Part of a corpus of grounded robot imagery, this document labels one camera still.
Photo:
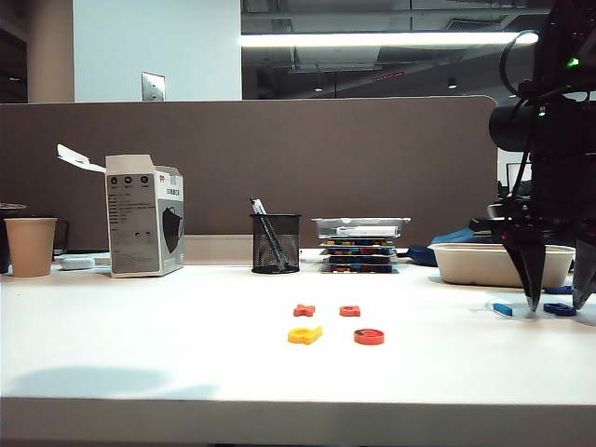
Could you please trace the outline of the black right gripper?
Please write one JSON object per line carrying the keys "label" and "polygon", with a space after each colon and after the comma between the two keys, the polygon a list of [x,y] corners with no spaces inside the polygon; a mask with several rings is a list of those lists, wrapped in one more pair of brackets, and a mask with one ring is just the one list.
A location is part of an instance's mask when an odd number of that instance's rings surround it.
{"label": "black right gripper", "polygon": [[[546,259],[543,238],[595,238],[595,155],[532,163],[524,157],[515,182],[487,207],[487,213],[484,218],[471,219],[469,227],[503,240],[527,304],[535,312]],[[595,263],[595,246],[578,239],[572,292],[575,309],[595,291]]]}

